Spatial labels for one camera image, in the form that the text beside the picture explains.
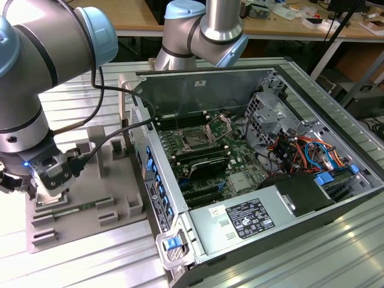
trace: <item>metal table surface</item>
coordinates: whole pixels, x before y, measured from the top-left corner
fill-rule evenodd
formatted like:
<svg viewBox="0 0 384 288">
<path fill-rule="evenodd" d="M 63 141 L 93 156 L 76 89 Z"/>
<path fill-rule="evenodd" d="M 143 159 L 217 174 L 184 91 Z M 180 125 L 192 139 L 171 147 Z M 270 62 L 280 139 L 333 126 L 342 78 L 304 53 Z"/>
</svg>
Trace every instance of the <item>metal table surface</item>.
<svg viewBox="0 0 384 288">
<path fill-rule="evenodd" d="M 340 118 L 339 105 L 324 99 L 325 92 L 284 58 L 242 59 L 238 65 L 281 65 L 380 164 L 383 146 L 366 137 L 353 118 Z M 121 73 L 148 70 L 146 62 L 107 64 L 106 84 L 117 85 Z M 98 92 L 89 74 L 40 95 L 51 128 L 90 114 Z M 296 110 L 310 119 L 299 101 Z M 103 124 L 107 134 L 119 127 L 118 93 L 106 92 L 98 116 L 88 125 Z M 84 128 L 56 138 L 61 149 L 86 140 Z M 25 196 L 0 194 L 0 287 L 167 287 L 166 274 L 147 220 L 90 236 L 36 254 L 25 245 Z M 267 251 L 195 287 L 383 287 L 384 194 L 337 221 Z"/>
</svg>

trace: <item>warning label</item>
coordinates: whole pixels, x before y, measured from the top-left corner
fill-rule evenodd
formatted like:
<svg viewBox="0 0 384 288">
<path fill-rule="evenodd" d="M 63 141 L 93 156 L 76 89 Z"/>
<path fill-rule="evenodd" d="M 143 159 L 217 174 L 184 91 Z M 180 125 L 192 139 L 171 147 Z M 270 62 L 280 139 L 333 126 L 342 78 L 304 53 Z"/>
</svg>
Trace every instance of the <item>warning label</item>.
<svg viewBox="0 0 384 288">
<path fill-rule="evenodd" d="M 241 239 L 247 239 L 275 227 L 258 198 L 229 207 L 226 211 Z"/>
</svg>

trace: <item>desk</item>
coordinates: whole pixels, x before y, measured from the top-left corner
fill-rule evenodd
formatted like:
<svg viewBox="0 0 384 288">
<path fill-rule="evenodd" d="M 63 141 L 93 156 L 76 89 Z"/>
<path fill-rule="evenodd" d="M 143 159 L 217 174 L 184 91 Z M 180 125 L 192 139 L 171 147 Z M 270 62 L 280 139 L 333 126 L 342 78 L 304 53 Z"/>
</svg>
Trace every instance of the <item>desk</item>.
<svg viewBox="0 0 384 288">
<path fill-rule="evenodd" d="M 73 7 L 94 6 L 103 10 L 115 26 L 118 36 L 163 36 L 163 26 L 157 24 L 144 0 L 74 0 L 71 5 Z M 328 11 L 308 0 L 303 0 L 296 5 L 299 7 L 316 7 L 318 14 L 325 19 L 328 18 Z M 358 20 L 351 20 L 351 26 L 343 29 L 312 72 L 312 78 L 318 77 L 342 42 L 384 43 L 384 37 L 375 36 L 361 27 L 359 22 Z M 261 40 L 323 41 L 326 35 L 318 29 L 305 27 L 301 24 L 300 19 L 289 21 L 273 13 L 271 13 L 270 20 L 245 19 L 244 32 L 248 34 L 250 39 Z"/>
</svg>

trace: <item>sticker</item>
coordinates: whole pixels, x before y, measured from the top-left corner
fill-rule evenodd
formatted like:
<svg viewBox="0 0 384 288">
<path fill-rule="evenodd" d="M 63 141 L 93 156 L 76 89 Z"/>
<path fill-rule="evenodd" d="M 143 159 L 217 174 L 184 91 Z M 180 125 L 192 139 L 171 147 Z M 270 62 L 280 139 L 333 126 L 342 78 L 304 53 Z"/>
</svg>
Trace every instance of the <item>sticker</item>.
<svg viewBox="0 0 384 288">
<path fill-rule="evenodd" d="M 220 205 L 209 208 L 209 213 L 211 213 L 212 218 L 223 215 L 226 213 L 226 207 L 224 205 Z"/>
<path fill-rule="evenodd" d="M 206 83 L 205 80 L 203 80 L 203 81 L 196 81 L 196 82 L 194 83 L 194 86 L 195 86 L 195 87 L 205 86 L 205 83 Z"/>
<path fill-rule="evenodd" d="M 247 239 L 275 227 L 258 198 L 229 207 L 226 211 L 241 239 Z"/>
<path fill-rule="evenodd" d="M 164 214 L 161 198 L 157 196 L 156 189 L 152 181 L 146 181 L 145 185 L 151 200 L 151 205 L 155 212 L 158 226 L 162 232 L 166 232 L 169 230 L 170 224 Z"/>
</svg>

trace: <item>black cable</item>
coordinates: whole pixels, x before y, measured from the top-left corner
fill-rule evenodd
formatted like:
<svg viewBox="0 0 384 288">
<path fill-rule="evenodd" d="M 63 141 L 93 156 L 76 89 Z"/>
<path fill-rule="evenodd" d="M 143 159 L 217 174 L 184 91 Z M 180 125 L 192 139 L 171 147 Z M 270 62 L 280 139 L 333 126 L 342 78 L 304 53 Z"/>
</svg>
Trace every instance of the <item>black cable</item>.
<svg viewBox="0 0 384 288">
<path fill-rule="evenodd" d="M 375 119 L 378 123 L 369 123 L 366 120 L 360 120 L 360 121 L 366 123 L 366 125 L 368 126 L 368 129 L 371 132 L 376 134 L 376 136 L 381 140 L 384 140 L 384 122 L 377 120 L 376 117 L 374 117 L 373 119 Z"/>
<path fill-rule="evenodd" d="M 111 138 L 117 136 L 118 134 L 120 134 L 122 132 L 128 131 L 130 129 L 134 129 L 134 128 L 137 128 L 137 127 L 140 127 L 140 126 L 143 126 L 146 124 L 150 124 L 155 119 L 156 114 L 157 114 L 157 110 L 156 110 L 156 106 L 151 101 L 144 98 L 142 95 L 140 95 L 137 92 L 127 90 L 124 88 L 119 88 L 119 87 L 105 86 L 104 85 L 103 70 L 101 67 L 99 68 L 100 79 L 102 80 L 101 85 L 96 84 L 96 57 L 95 57 L 95 51 L 94 51 L 92 41 L 91 41 L 87 31 L 85 30 L 84 26 L 82 25 L 80 19 L 78 18 L 78 16 L 74 12 L 73 8 L 70 7 L 64 0 L 57 0 L 57 1 L 63 6 L 63 8 L 65 8 L 68 11 L 68 13 L 71 15 L 72 19 L 77 23 L 78 27 L 80 28 L 81 33 L 84 36 L 84 39 L 85 39 L 86 44 L 87 44 L 88 55 L 90 57 L 89 60 L 90 60 L 91 67 L 92 67 L 92 70 L 91 70 L 91 85 L 92 85 L 92 87 L 95 89 L 100 89 L 102 91 L 103 90 L 112 90 L 112 91 L 119 91 L 119 92 L 128 93 L 128 94 L 131 94 L 131 95 L 134 95 L 134 96 L 141 98 L 143 101 L 146 101 L 152 107 L 152 116 L 149 119 L 144 120 L 144 121 L 139 122 L 139 123 L 136 123 L 136 124 L 133 124 L 133 125 L 126 126 L 126 127 L 121 128 L 119 130 L 116 130 L 112 134 L 106 136 L 106 138 L 104 138 L 104 140 L 101 143 L 99 143 L 91 151 L 91 153 L 89 153 L 86 156 L 85 162 L 88 162 L 96 154 L 96 152 Z"/>
<path fill-rule="evenodd" d="M 236 99 L 234 99 L 234 98 L 232 98 L 232 99 L 228 99 L 227 101 L 225 101 L 225 102 L 223 103 L 223 105 L 221 105 L 221 109 L 224 109 L 224 106 L 225 106 L 226 104 L 228 104 L 229 102 L 231 102 L 231 101 L 235 102 L 237 105 L 240 106 L 239 101 L 236 100 Z"/>
<path fill-rule="evenodd" d="M 328 8 L 328 6 L 327 6 L 327 7 L 324 7 L 324 6 L 320 5 L 320 4 L 322 4 L 321 2 L 318 2 L 317 4 L 318 4 L 320 7 L 324 8 L 324 9 L 327 9 L 327 8 Z"/>
<path fill-rule="evenodd" d="M 96 105 L 95 110 L 86 119 L 55 130 L 53 132 L 54 135 L 59 135 L 59 134 L 62 134 L 64 132 L 68 132 L 68 131 L 71 131 L 73 129 L 80 128 L 80 127 L 84 126 L 90 120 L 92 120 L 97 115 L 97 113 L 100 111 L 101 105 L 103 104 L 103 101 L 104 101 L 104 74 L 103 74 L 101 67 L 98 70 L 99 70 L 99 74 L 100 74 L 101 88 L 100 88 L 100 96 L 99 96 L 98 103 Z"/>
<path fill-rule="evenodd" d="M 324 38 L 324 42 L 326 41 L 326 39 L 328 38 L 329 33 L 331 32 L 335 20 L 336 20 L 336 13 L 334 14 L 334 18 L 332 19 L 331 27 L 329 27 L 328 33 L 326 34 L 326 36 Z"/>
</svg>

